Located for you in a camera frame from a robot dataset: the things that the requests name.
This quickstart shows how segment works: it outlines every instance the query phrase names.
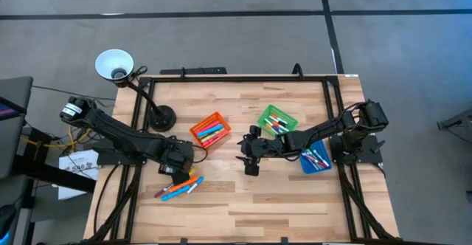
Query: white lamp shade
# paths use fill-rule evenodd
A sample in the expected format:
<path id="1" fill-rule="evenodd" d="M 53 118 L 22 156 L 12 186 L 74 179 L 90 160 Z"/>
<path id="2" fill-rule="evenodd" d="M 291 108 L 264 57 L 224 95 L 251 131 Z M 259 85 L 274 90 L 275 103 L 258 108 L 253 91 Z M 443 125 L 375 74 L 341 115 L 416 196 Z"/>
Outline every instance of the white lamp shade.
<path id="1" fill-rule="evenodd" d="M 123 80 L 133 71 L 133 58 L 124 50 L 109 49 L 95 60 L 95 69 L 106 80 Z"/>

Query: wooden table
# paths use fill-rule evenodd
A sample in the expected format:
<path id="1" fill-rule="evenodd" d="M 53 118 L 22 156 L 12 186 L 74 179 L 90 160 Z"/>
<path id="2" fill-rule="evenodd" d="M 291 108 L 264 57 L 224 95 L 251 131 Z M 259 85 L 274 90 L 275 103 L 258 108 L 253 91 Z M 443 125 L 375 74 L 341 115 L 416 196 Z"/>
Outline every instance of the wooden table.
<path id="1" fill-rule="evenodd" d="M 364 100 L 358 77 L 339 75 L 339 82 L 345 107 Z M 113 117 L 131 124 L 135 98 L 136 92 L 120 89 Z M 331 98 L 337 111 L 333 91 Z M 349 240 L 336 166 L 305 175 L 299 162 L 263 159 L 260 175 L 253 177 L 244 175 L 243 163 L 235 158 L 242 156 L 236 143 L 257 123 L 268 104 L 298 119 L 300 130 L 324 122 L 327 109 L 321 83 L 157 83 L 154 100 L 177 113 L 177 123 L 163 133 L 165 136 L 175 134 L 193 141 L 189 128 L 214 111 L 225 117 L 232 132 L 210 148 L 206 161 L 195 165 L 196 174 L 205 180 L 189 195 L 167 202 L 155 199 L 154 193 L 171 183 L 171 178 L 157 173 L 158 164 L 147 162 L 139 186 L 133 243 L 179 242 L 180 238 L 189 238 L 189 242 L 277 242 L 282 236 L 299 242 Z M 195 159 L 202 156 L 195 153 Z M 372 165 L 360 164 L 358 169 L 368 208 L 388 232 L 398 235 L 384 176 Z M 98 195 L 110 170 L 100 170 L 84 238 L 93 234 Z M 120 176 L 118 168 L 105 189 L 98 226 L 115 206 Z M 362 236 L 355 205 L 353 213 L 358 236 Z M 118 237 L 124 234 L 127 214 L 125 209 Z"/>

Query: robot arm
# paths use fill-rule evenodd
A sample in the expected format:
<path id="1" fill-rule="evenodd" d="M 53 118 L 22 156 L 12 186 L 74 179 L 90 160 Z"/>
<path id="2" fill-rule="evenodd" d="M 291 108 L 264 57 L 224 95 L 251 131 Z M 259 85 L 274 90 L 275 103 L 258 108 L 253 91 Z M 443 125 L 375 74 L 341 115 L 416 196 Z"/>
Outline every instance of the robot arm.
<path id="1" fill-rule="evenodd" d="M 148 158 L 187 174 L 192 166 L 194 152 L 191 142 L 138 132 L 105 114 L 93 100 L 70 97 L 60 119 L 74 127 L 90 128 L 103 135 L 113 142 L 117 151 L 128 157 Z"/>
<path id="2" fill-rule="evenodd" d="M 358 122 L 355 121 L 353 111 L 358 110 Z M 311 143 L 343 132 L 340 136 L 343 149 L 347 154 L 355 155 L 361 150 L 361 141 L 367 135 L 382 131 L 389 124 L 379 103 L 368 100 L 356 103 L 346 108 L 339 116 L 328 120 L 305 131 L 289 131 L 277 135 L 275 139 L 259 138 L 260 128 L 251 126 L 250 134 L 243 137 L 241 153 L 246 157 L 239 157 L 246 166 L 245 174 L 257 176 L 257 164 L 262 157 L 284 157 L 288 161 L 299 158 L 304 149 Z"/>

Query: concrete floor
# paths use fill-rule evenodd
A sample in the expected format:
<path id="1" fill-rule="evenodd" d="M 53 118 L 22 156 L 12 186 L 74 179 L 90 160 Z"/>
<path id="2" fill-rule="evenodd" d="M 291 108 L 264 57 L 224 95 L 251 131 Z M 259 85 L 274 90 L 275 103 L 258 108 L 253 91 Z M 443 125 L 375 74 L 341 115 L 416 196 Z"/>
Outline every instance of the concrete floor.
<path id="1" fill-rule="evenodd" d="M 331 10 L 472 8 L 472 0 L 329 0 Z M 208 10 L 322 10 L 321 0 L 0 0 L 0 15 Z M 447 244 L 472 240 L 466 174 L 472 145 L 437 130 L 472 107 L 472 15 L 334 16 L 346 73 L 390 120 L 379 134 L 402 238 Z M 324 16 L 0 21 L 0 78 L 31 75 L 35 85 L 114 97 L 96 75 L 105 49 L 129 51 L 150 74 L 225 66 L 230 73 L 334 73 Z M 33 89 L 27 120 L 64 135 L 68 95 Z M 38 224 L 35 241 L 79 241 L 88 210 Z"/>

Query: orange basket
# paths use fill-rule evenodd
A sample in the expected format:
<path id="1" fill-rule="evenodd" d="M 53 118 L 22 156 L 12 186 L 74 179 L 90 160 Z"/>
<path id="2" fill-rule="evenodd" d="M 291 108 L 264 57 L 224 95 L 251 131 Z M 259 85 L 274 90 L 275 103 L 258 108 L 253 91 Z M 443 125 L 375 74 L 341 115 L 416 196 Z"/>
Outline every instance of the orange basket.
<path id="1" fill-rule="evenodd" d="M 214 139 L 213 141 L 211 141 L 211 143 L 209 143 L 208 145 L 205 145 L 200 141 L 199 138 L 197 138 L 197 133 L 204 129 L 205 127 L 207 127 L 208 125 L 214 123 L 215 121 L 219 121 L 221 124 L 223 124 L 223 128 L 224 128 L 224 132 L 225 134 L 223 134 L 222 136 L 218 137 L 217 139 Z M 197 125 L 193 126 L 190 128 L 190 133 L 192 133 L 193 135 L 193 138 L 195 138 L 195 141 L 198 142 L 198 144 L 207 149 L 208 147 L 210 147 L 211 145 L 213 145 L 214 143 L 216 143 L 218 140 L 220 140 L 221 138 L 225 137 L 227 134 L 229 134 L 229 132 L 231 131 L 231 127 L 229 127 L 228 123 L 226 123 L 226 121 L 224 120 L 224 118 L 221 116 L 221 114 L 218 113 L 218 111 L 216 111 L 215 113 L 209 115 L 208 117 L 206 117 L 205 119 L 203 119 L 202 121 L 200 121 L 199 123 L 197 123 Z"/>

